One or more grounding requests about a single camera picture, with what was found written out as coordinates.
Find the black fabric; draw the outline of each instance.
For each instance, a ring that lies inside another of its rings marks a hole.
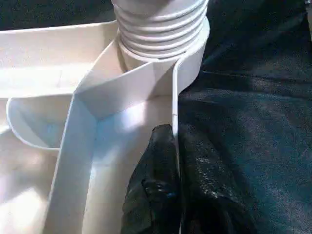
[[[179,96],[183,233],[310,234],[304,1],[211,0],[207,16],[202,71]]]
[[[178,234],[181,219],[176,145],[170,125],[153,129],[123,204],[122,234]]]

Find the curved plastic edge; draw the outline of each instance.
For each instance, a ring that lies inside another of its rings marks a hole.
[[[206,39],[198,47],[186,52],[175,64],[173,70],[173,93],[172,93],[172,115],[173,115],[173,134],[177,139],[178,134],[178,95],[188,87],[197,77],[201,60],[204,54],[205,45],[210,32],[209,21],[205,18],[207,27]]]
[[[30,143],[29,141],[27,141],[21,137],[21,135],[18,133],[18,131],[16,131],[14,125],[12,124],[11,117],[10,117],[10,108],[11,108],[10,105],[11,105],[12,101],[15,99],[18,99],[18,98],[11,97],[8,99],[8,102],[6,104],[6,119],[7,119],[7,123],[9,125],[9,127],[11,128],[13,134],[17,137],[17,139],[19,139],[24,144],[29,145],[29,146],[36,148],[36,149],[47,150],[47,151],[59,151],[59,148],[49,148],[49,147],[42,147],[42,146],[34,145],[34,144]]]

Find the black plastic bag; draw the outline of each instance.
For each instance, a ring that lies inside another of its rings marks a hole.
[[[155,127],[128,184],[122,234],[179,233],[181,204],[177,169],[171,126]]]

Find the dark cloth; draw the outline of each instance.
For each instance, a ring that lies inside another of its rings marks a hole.
[[[178,234],[181,220],[176,145],[170,125],[153,129],[123,204],[122,234]]]
[[[183,233],[310,234],[304,1],[211,0],[207,16],[202,71],[178,105]]]

